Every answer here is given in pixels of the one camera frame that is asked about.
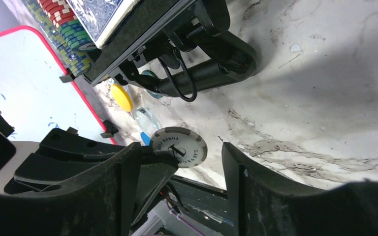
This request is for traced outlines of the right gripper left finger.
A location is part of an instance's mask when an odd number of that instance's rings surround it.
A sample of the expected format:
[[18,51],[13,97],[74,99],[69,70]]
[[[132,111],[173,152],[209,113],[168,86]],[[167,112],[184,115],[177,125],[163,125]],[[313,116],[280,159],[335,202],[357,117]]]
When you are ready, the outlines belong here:
[[41,191],[4,188],[22,164],[17,151],[0,169],[0,236],[127,236],[177,171],[176,161],[133,143],[107,160],[48,182]]

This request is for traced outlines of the grey white poker chip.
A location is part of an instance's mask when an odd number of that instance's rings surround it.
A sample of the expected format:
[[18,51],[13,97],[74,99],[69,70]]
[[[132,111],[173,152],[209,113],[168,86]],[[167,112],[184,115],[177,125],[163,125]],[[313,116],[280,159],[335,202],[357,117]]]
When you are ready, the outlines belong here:
[[204,139],[183,127],[165,127],[157,130],[150,140],[155,154],[176,159],[179,168],[193,168],[203,163],[208,154]]

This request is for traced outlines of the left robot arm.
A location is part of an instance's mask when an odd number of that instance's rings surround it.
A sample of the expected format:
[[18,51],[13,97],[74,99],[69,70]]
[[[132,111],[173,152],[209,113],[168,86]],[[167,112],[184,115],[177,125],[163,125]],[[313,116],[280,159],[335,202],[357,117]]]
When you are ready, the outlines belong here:
[[0,114],[0,194],[43,192],[105,161],[123,146],[53,128],[41,142],[11,141],[14,127]]

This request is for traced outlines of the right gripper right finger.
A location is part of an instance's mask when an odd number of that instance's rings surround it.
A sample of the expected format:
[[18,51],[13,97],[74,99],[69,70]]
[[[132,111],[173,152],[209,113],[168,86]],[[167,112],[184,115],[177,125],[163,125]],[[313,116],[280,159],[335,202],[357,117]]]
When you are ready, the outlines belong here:
[[222,145],[222,165],[237,236],[378,236],[378,181],[324,190],[278,174]]

